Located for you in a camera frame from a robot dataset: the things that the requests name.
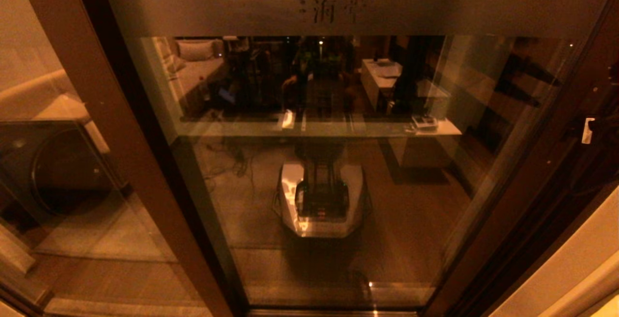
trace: door frame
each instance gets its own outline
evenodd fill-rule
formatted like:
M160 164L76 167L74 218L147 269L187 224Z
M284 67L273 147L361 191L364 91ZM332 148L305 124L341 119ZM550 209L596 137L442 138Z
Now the door frame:
M149 103L148 98L107 0L31 2L77 92L115 152L120 167L141 195L146 209L170 242L172 251L208 308L217 316L244 315L250 308L247 299L242 288L238 290L238 282L226 279L230 277L227 271L230 268L219 261L214 241L197 214L155 114L150 105L145 105ZM590 36L586 52L595 51L597 35L595 32ZM471 297L479 304L474 311L481 307L487 309L500 297L482 299L479 292L496 284L497 277L508 277L498 291L499 295L504 295L522 280L522 271L541 258L541 255L531 255L530 260L514 262L519 253L504 253L503 250L508 242L523 242L537 234L527 229L523 232L522 224L531 221L532 214L540 215L532 213L535 211L532 206L536 198L544 195L545 189L552 187L548 184L549 178L556 177L552 182L554 186L570 178L571 174L566 172L569 167L561 163L574 154L574 149L583 149L576 142L577 138L563 139L573 120L574 108L588 115L602 113L602 104L610 90L595 85L598 90L592 91L592 82L582 81L591 77L585 66L587 61L599 62L591 54L581 55L580 66L563 86L553 114L538 127L539 139L529 145L495 202L489 202L491 205L485 209L477 229L467 237L464 249L447 269L440 289L424 309L425 316L470 313L472 307L465 301ZM581 202L590 205L593 199L590 196ZM556 232L566 231L583 212L583 209L569 209L560 214L561 226ZM550 219L544 212L541 215L543 218L536 221ZM535 248L547 252L557 240L550 237L536 242Z

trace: glass panel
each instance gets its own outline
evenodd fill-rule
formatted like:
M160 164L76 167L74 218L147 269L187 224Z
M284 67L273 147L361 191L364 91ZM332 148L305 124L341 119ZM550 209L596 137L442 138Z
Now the glass panel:
M605 0L110 2L250 304L379 310L427 303Z
M0 285L53 315L208 314L29 0L0 5Z

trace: frosted glass strip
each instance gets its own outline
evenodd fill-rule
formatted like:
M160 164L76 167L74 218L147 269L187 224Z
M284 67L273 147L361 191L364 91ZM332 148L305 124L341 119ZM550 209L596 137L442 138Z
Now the frosted glass strip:
M602 0L117 0L127 35L581 38Z

